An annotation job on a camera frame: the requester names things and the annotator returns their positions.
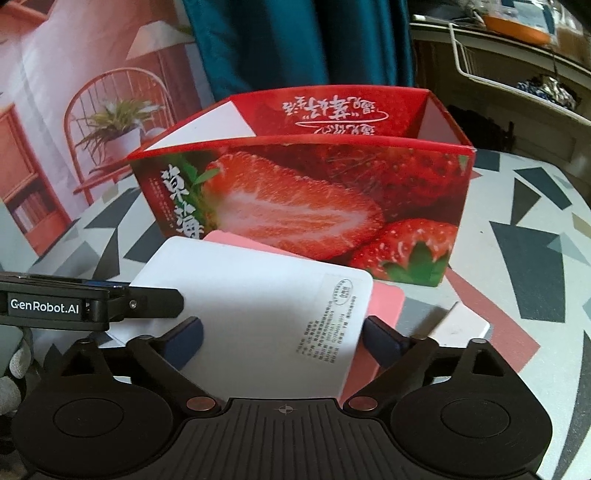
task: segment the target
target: pink card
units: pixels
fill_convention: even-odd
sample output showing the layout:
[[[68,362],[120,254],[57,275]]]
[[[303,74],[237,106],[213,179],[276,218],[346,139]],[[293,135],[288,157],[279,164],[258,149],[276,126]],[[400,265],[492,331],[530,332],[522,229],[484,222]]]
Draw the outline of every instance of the pink card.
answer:
[[[268,245],[249,240],[248,238],[239,235],[234,235],[233,233],[222,232],[221,230],[215,230],[209,233],[205,236],[204,240],[280,255],[289,255],[291,257],[298,256],[278,248],[269,247]],[[394,328],[396,327],[396,323],[402,312],[403,304],[404,292],[400,288],[393,285],[386,285],[379,281],[374,281],[374,289],[372,290],[367,315],[375,315],[387,325]],[[347,383],[345,384],[339,403],[342,404],[351,395],[371,382],[378,373],[378,368],[378,363],[360,342],[357,346],[349,376],[347,377]]]

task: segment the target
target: sliced strawberry image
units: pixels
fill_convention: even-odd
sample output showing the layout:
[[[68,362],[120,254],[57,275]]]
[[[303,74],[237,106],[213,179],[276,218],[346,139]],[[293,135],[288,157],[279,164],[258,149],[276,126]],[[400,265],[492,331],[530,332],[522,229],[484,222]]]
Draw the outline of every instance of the sliced strawberry image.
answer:
[[[220,230],[328,260],[370,241],[384,226],[381,209],[369,197],[264,157],[226,154],[207,170],[213,168],[219,172],[203,183],[201,195]]]

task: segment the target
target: white card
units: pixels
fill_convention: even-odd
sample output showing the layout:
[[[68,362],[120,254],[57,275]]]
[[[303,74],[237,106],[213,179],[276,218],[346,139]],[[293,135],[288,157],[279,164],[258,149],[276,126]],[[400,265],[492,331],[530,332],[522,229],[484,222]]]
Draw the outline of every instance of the white card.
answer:
[[[490,323],[459,301],[429,337],[440,346],[466,348],[473,338],[485,338],[490,328]]]
[[[174,237],[132,285],[176,288],[185,309],[176,320],[112,323],[109,334],[125,343],[199,317],[203,346],[182,373],[209,394],[338,398],[373,280],[354,268]]]

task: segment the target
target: crosshair mark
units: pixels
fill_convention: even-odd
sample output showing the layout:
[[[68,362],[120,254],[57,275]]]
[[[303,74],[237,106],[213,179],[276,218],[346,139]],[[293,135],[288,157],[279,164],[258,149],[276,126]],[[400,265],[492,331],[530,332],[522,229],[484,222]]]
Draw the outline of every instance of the crosshair mark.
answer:
[[[295,410],[295,408],[286,404],[279,408],[276,408],[276,410],[278,410],[280,413],[283,413],[283,415],[289,415],[291,412]]]

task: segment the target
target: pink triangle pattern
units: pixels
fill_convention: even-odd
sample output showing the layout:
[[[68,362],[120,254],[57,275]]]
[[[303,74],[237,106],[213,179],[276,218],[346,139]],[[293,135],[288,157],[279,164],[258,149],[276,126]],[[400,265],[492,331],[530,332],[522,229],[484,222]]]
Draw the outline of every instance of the pink triangle pattern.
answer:
[[[492,300],[488,299],[451,268],[447,269],[445,276],[462,303],[492,325],[492,346],[496,348],[513,370],[520,372],[538,351],[540,344],[517,325],[515,320],[495,305]]]

